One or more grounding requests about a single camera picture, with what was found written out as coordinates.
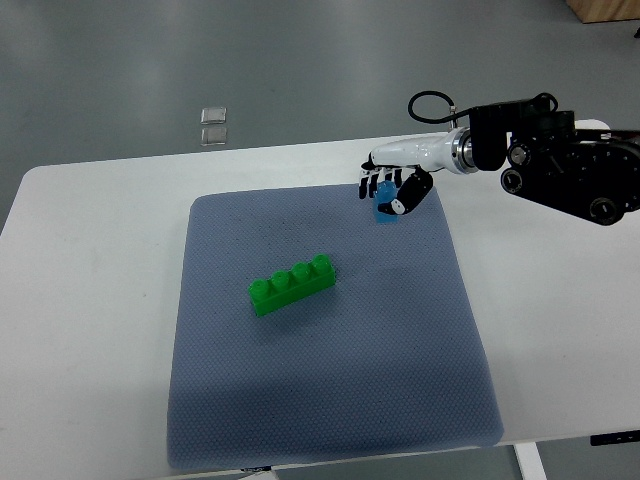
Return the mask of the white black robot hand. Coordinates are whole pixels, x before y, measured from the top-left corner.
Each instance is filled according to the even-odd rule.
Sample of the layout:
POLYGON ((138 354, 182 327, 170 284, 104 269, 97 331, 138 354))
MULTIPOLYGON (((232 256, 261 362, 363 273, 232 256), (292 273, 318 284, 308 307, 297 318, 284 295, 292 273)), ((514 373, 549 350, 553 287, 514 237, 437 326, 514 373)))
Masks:
POLYGON ((380 185, 390 181, 395 196, 379 202, 377 211, 402 216, 411 213, 434 186, 433 174, 448 171, 471 174, 477 171, 468 127, 429 133, 384 144, 371 150, 361 165, 358 197, 372 198, 380 185))

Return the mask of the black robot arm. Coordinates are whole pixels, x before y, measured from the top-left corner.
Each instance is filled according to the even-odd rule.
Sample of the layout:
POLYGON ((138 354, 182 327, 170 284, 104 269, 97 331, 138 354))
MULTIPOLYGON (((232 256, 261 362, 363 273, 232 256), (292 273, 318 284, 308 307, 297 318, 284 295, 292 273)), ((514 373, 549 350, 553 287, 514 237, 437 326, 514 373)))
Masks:
POLYGON ((455 171, 498 171, 507 193, 602 226, 638 210, 638 131, 578 127, 546 92, 463 114, 445 136, 455 171))

